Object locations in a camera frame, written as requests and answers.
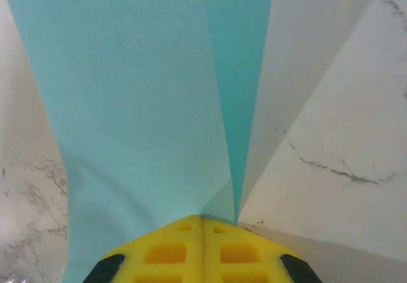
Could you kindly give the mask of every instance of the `blue paper sheet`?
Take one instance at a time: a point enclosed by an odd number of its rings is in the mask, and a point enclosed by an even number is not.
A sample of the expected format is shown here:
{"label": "blue paper sheet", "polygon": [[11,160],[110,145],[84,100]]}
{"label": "blue paper sheet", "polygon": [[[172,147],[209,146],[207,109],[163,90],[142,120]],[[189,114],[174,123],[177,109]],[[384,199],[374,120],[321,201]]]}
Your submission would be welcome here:
{"label": "blue paper sheet", "polygon": [[224,125],[238,207],[270,9],[246,1],[9,0],[68,176],[63,282],[188,214],[234,221]]}

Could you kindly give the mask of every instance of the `light blue paper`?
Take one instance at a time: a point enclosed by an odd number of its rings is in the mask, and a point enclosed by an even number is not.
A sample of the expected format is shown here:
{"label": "light blue paper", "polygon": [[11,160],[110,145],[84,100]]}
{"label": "light blue paper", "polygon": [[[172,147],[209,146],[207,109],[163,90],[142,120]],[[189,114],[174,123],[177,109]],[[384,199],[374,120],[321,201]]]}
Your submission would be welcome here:
{"label": "light blue paper", "polygon": [[67,170],[64,282],[81,282],[230,181],[205,3],[9,2]]}
{"label": "light blue paper", "polygon": [[239,215],[271,0],[205,0]]}

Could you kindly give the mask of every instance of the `black rubber piece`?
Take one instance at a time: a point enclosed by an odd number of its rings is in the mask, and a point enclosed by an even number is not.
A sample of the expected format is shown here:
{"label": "black rubber piece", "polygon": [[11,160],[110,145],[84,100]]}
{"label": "black rubber piece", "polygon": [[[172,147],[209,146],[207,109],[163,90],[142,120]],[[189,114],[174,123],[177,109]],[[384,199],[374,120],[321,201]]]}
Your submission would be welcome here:
{"label": "black rubber piece", "polygon": [[322,283],[306,261],[290,254],[283,254],[280,260],[294,283]]}
{"label": "black rubber piece", "polygon": [[124,255],[115,254],[97,262],[83,283],[111,283],[124,260]]}

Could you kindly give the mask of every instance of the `yellow plastic part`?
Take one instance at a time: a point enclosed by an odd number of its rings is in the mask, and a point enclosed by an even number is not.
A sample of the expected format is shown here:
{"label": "yellow plastic part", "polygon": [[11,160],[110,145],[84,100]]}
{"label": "yellow plastic part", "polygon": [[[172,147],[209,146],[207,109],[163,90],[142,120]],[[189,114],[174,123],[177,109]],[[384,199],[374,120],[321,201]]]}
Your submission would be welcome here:
{"label": "yellow plastic part", "polygon": [[109,251],[123,254],[112,283],[291,283],[280,257],[297,253],[254,233],[187,216]]}

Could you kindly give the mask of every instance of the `teal paper strip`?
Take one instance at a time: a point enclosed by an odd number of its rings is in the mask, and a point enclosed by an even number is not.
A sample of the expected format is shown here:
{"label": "teal paper strip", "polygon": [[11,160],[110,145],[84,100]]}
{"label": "teal paper strip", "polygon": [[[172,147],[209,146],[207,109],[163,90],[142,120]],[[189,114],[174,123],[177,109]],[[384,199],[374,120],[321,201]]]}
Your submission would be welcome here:
{"label": "teal paper strip", "polygon": [[271,0],[205,0],[239,215]]}
{"label": "teal paper strip", "polygon": [[204,207],[234,220],[204,0],[8,1],[68,175],[64,283]]}

